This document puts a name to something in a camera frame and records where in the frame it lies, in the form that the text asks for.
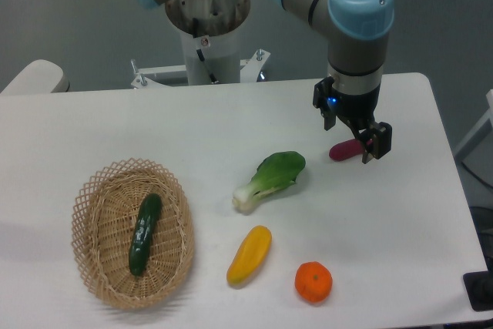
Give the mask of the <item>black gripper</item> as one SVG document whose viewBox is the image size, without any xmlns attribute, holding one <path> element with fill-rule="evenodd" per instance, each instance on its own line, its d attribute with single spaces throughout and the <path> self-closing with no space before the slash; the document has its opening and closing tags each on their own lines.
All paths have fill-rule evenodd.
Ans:
<svg viewBox="0 0 493 329">
<path fill-rule="evenodd" d="M 362 163 L 380 159 L 391 150 L 392 126 L 374 121 L 380 87 L 365 94 L 345 94 L 334 86 L 335 80 L 328 76 L 314 86 L 313 106 L 324 118 L 324 129 L 330 130 L 338 118 L 352 131 L 361 132 L 363 146 Z"/>
</svg>

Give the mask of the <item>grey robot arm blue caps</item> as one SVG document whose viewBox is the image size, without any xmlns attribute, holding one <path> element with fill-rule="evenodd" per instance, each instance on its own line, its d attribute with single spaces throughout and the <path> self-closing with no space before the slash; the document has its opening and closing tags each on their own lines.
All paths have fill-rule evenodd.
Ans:
<svg viewBox="0 0 493 329">
<path fill-rule="evenodd" d="M 250 12 L 250 0 L 138 0 L 163 6 L 182 34 L 190 84 L 240 80 L 236 32 Z M 328 44 L 327 76 L 314 87 L 313 104 L 329 129 L 343 122 L 353 133 L 362 160 L 379 159 L 391 149 L 392 128 L 377 122 L 377 105 L 394 22 L 394 0 L 274 0 Z"/>
</svg>

